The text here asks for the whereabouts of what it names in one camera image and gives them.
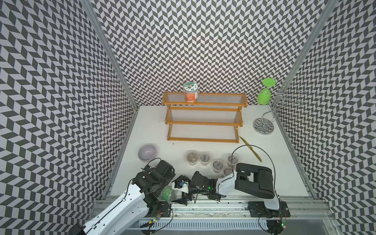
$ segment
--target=white table surface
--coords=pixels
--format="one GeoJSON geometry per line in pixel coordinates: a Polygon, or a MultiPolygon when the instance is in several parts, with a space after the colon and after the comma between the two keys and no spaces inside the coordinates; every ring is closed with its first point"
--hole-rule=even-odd
{"type": "MultiPolygon", "coordinates": [[[[249,105],[247,108],[243,108],[244,124],[238,129],[239,136],[243,137],[249,144],[264,149],[273,159],[276,168],[276,191],[279,195],[308,196],[277,123],[274,123],[274,131],[270,135],[260,135],[253,129],[253,121],[268,110],[268,107],[263,105],[249,105]]],[[[164,123],[166,111],[166,106],[140,107],[111,189],[111,195],[115,196],[123,193],[129,180],[141,171],[141,167],[146,165],[137,156],[140,147],[145,144],[153,144],[157,149],[157,157],[167,161],[175,168],[175,178],[180,175],[192,178],[195,171],[199,171],[208,178],[222,178],[222,173],[215,173],[211,164],[202,166],[198,162],[194,166],[189,165],[185,160],[187,152],[189,150],[208,152],[212,159],[222,159],[226,164],[226,158],[237,147],[244,144],[242,140],[239,143],[167,141],[168,125],[164,123]]],[[[239,162],[269,167],[273,171],[273,166],[268,156],[257,148],[254,148],[254,150],[259,154],[262,162],[257,160],[247,146],[238,149],[234,155],[238,157],[239,162]]],[[[158,162],[159,160],[155,160],[150,165],[155,166],[158,162]]],[[[245,195],[245,193],[234,190],[232,195],[245,195]]]]}

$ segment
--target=yellow knife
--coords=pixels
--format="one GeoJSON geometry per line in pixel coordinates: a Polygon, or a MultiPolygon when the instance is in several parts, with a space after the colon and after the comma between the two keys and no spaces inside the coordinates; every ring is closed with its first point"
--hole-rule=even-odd
{"type": "Polygon", "coordinates": [[[248,148],[252,151],[252,153],[256,156],[256,158],[259,159],[260,162],[262,162],[260,156],[253,150],[252,146],[249,146],[247,141],[245,139],[243,139],[241,136],[239,136],[239,138],[241,138],[241,140],[243,140],[243,142],[248,146],[248,148]]]}

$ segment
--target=chevron patterned wall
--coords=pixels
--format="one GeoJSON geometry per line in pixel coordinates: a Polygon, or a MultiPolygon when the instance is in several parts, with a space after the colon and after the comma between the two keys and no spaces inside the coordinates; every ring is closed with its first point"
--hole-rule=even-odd
{"type": "Polygon", "coordinates": [[[0,33],[0,234],[66,234],[133,111],[78,0],[0,1],[0,33]]]}
{"type": "Polygon", "coordinates": [[[303,107],[280,114],[345,234],[376,234],[376,4],[342,0],[295,78],[303,107]]]}
{"type": "Polygon", "coordinates": [[[91,0],[136,102],[195,81],[200,92],[245,92],[288,74],[326,0],[91,0]]]}

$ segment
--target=clear plastic cup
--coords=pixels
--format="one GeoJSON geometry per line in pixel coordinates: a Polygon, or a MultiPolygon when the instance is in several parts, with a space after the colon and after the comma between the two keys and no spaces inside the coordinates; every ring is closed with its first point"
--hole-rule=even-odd
{"type": "Polygon", "coordinates": [[[210,155],[207,154],[207,153],[202,153],[200,154],[200,163],[203,165],[203,166],[206,166],[208,165],[210,162],[210,155]]]}
{"type": "Polygon", "coordinates": [[[232,155],[232,163],[231,163],[231,155],[227,158],[227,165],[232,168],[236,168],[236,164],[238,163],[238,158],[235,155],[232,155]]]}
{"type": "Polygon", "coordinates": [[[232,174],[232,167],[226,167],[225,169],[223,169],[223,175],[226,177],[228,176],[229,174],[232,174]]]}
{"type": "Polygon", "coordinates": [[[216,173],[220,173],[223,170],[224,164],[222,160],[215,160],[213,162],[213,171],[216,173]]]}
{"type": "Polygon", "coordinates": [[[197,160],[199,159],[199,155],[196,152],[189,152],[186,156],[186,159],[188,161],[188,164],[190,165],[196,165],[197,160]]]}
{"type": "Polygon", "coordinates": [[[167,185],[162,190],[158,199],[162,199],[164,201],[167,201],[167,203],[171,203],[173,200],[176,199],[176,192],[177,192],[177,190],[173,190],[171,186],[167,185]]]}

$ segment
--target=green cup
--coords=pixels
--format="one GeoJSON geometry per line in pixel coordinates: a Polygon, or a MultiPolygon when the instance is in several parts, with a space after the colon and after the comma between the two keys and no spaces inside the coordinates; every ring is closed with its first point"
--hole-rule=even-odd
{"type": "Polygon", "coordinates": [[[262,89],[257,97],[257,102],[261,105],[267,105],[271,98],[271,92],[269,89],[262,89]]]}
{"type": "Polygon", "coordinates": [[[164,201],[167,201],[168,203],[171,203],[173,200],[175,200],[176,197],[176,191],[172,189],[171,186],[167,185],[160,195],[160,198],[164,201]]]}
{"type": "Polygon", "coordinates": [[[266,88],[260,91],[257,97],[257,102],[261,105],[267,105],[271,98],[271,91],[268,89],[268,87],[274,86],[276,84],[276,81],[272,78],[265,78],[264,80],[262,80],[262,83],[264,86],[266,86],[266,88]]]}

